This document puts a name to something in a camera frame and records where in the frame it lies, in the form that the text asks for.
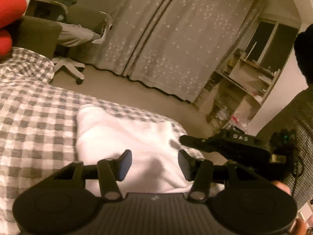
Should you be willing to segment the person's right hand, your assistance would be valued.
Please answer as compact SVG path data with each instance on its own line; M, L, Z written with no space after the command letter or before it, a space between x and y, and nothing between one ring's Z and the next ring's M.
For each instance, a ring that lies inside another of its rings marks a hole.
M272 181L272 184L276 186L277 188L279 188L280 190L284 191L291 198L291 190L286 184L280 181ZM294 200L288 200L286 205L287 207L286 207L285 212L293 216L293 223L289 230L289 234L293 234L293 235L306 234L307 226L304 220L301 218L296 218L296 204Z

